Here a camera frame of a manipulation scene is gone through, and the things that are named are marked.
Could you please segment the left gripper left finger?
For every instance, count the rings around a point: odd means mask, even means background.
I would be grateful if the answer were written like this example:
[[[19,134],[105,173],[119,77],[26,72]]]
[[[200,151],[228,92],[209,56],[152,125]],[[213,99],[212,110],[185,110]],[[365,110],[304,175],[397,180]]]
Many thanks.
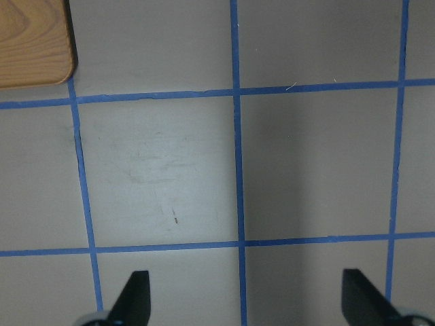
[[[147,326],[150,320],[150,276],[134,271],[107,315],[108,325]]]

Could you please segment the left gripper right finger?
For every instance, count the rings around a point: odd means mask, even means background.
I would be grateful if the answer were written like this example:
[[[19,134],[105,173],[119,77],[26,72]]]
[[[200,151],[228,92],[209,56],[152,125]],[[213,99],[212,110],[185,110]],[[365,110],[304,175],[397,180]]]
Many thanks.
[[[400,313],[358,269],[343,270],[341,311],[351,326],[400,323]]]

